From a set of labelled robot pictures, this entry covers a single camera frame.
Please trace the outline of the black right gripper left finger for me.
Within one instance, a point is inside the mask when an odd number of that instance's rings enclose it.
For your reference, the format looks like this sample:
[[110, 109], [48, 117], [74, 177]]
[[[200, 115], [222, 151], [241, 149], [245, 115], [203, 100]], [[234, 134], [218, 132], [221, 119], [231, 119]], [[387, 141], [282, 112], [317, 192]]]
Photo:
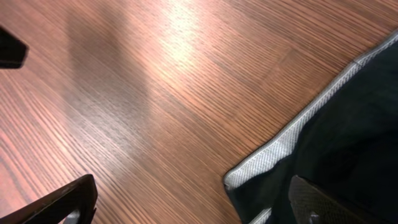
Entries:
[[2, 217], [1, 224], [90, 224], [97, 198], [94, 177], [86, 174]]

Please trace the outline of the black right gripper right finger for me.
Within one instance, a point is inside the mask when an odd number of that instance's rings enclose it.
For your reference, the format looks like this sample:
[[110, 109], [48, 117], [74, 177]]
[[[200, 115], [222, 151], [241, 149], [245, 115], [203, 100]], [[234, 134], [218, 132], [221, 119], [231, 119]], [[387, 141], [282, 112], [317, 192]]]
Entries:
[[290, 181], [289, 201], [298, 224], [389, 223], [297, 175]]

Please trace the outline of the black shorts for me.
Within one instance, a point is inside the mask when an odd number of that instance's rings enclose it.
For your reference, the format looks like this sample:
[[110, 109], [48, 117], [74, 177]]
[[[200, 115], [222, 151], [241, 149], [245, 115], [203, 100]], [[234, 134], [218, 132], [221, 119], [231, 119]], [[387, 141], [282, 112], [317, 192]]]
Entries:
[[243, 223], [297, 223], [293, 176], [397, 222], [397, 34], [354, 59], [223, 179]]

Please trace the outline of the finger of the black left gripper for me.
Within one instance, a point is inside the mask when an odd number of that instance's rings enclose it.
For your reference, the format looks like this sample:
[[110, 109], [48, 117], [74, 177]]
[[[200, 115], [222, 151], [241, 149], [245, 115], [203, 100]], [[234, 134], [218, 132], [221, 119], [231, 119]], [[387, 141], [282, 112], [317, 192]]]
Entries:
[[1, 27], [0, 66], [21, 68], [29, 51], [28, 45]]

